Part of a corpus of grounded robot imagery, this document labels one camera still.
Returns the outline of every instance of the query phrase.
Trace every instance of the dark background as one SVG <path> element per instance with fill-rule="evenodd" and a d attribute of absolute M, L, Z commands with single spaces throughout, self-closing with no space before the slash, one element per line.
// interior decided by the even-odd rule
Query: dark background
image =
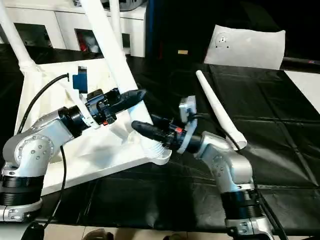
<path fill-rule="evenodd" d="M 150 0 L 147 53 L 159 59 L 204 61 L 215 25 L 286 31 L 285 57 L 320 61 L 317 1 Z M 188 55 L 178 55 L 188 50 Z"/>

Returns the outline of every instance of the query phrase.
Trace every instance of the yellow label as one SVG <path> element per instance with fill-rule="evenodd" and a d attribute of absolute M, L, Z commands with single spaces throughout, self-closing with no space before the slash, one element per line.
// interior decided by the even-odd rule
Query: yellow label
<path fill-rule="evenodd" d="M 188 50 L 178 50 L 178 54 L 188 55 Z"/>

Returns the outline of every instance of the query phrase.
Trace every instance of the blue component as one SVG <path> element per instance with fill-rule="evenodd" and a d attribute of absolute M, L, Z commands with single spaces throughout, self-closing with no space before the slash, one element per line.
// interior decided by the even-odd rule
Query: blue component
<path fill-rule="evenodd" d="M 73 89 L 78 89 L 80 94 L 88 93 L 87 69 L 78 67 L 78 75 L 72 76 Z"/>

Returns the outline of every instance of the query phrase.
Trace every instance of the white shelf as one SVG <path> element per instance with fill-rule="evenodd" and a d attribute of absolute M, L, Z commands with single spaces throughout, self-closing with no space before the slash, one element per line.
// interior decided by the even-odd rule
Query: white shelf
<path fill-rule="evenodd" d="M 55 12 L 69 12 L 84 14 L 82 7 L 75 6 L 72 0 L 3 0 L 8 8 L 38 9 Z M 147 2 L 131 11 L 120 12 L 121 18 L 144 20 L 146 17 Z M 105 10 L 107 16 L 111 16 L 110 11 Z"/>

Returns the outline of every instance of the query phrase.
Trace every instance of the white plastic part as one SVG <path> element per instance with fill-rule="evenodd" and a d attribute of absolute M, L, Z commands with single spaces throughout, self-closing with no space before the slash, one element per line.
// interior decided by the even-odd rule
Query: white plastic part
<path fill-rule="evenodd" d="M 119 0 L 109 0 L 109 3 L 110 3 L 110 12 L 111 12 L 113 32 L 114 32 L 115 38 L 119 44 L 119 47 L 123 51 L 124 46 L 123 46 L 121 22 L 120 22 Z"/>
<path fill-rule="evenodd" d="M 5 36 L 8 39 L 16 58 L 18 59 L 22 73 L 37 71 L 37 66 L 29 56 L 29 53 L 27 52 L 27 49 L 22 42 L 14 23 L 8 16 L 6 7 L 2 0 L 0 0 L 0 25 L 2 26 Z"/>
<path fill-rule="evenodd" d="M 221 102 L 217 98 L 215 92 L 212 90 L 211 86 L 209 85 L 206 77 L 202 73 L 202 71 L 196 71 L 196 76 L 199 79 L 201 87 L 214 111 L 221 127 L 235 140 L 238 144 L 240 149 L 243 149 L 247 146 L 247 140 L 245 136 L 237 130 L 234 123 L 231 121 L 230 117 L 228 116 L 226 110 L 222 106 Z M 233 147 L 234 150 L 238 150 L 238 148 L 232 143 L 232 141 L 226 137 L 228 143 Z"/>
<path fill-rule="evenodd" d="M 138 89 L 100 0 L 80 0 L 80 2 L 119 92 L 122 94 L 129 90 Z M 137 120 L 153 124 L 143 101 L 131 107 L 128 112 L 131 121 Z M 150 159 L 159 158 L 165 151 L 161 143 L 143 136 L 141 136 L 141 146 L 146 157 Z"/>

